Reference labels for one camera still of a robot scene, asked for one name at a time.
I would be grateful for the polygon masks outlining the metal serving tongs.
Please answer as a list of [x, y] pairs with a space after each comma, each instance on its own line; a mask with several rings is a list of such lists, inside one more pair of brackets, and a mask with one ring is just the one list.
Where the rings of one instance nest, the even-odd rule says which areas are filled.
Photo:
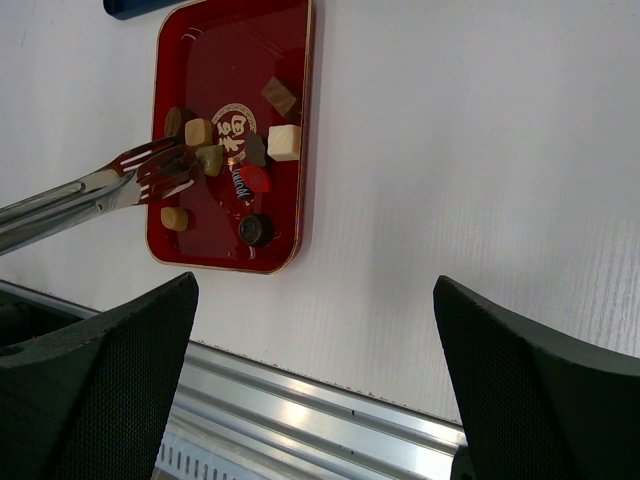
[[195, 151], [176, 136], [137, 146], [86, 176], [2, 208], [1, 253], [115, 210], [164, 200], [201, 173]]

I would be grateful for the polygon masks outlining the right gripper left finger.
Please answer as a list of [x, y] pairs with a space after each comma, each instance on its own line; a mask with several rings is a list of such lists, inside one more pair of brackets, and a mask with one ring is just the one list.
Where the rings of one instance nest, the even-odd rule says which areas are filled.
[[198, 304], [182, 274], [75, 322], [1, 310], [1, 475], [148, 479]]

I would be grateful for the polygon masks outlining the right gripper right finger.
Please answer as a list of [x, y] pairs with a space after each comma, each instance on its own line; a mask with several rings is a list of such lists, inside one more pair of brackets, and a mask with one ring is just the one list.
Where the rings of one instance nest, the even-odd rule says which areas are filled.
[[639, 361], [449, 277], [434, 313], [467, 444], [455, 479], [636, 479]]

